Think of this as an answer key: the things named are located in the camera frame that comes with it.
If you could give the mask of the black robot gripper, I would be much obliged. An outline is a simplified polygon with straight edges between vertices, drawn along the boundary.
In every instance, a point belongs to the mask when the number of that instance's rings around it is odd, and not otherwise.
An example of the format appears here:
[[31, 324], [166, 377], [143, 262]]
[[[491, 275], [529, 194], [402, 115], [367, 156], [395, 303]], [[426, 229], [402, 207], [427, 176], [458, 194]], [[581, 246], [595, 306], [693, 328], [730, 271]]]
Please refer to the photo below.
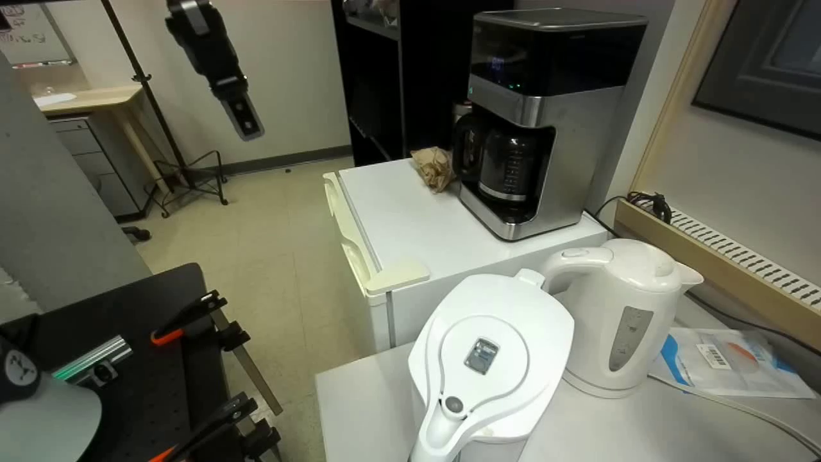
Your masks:
[[208, 0], [166, 0], [168, 34], [186, 54], [191, 70], [208, 80], [235, 133], [248, 140], [264, 133], [255, 108], [245, 93], [248, 83], [229, 42], [223, 16]]

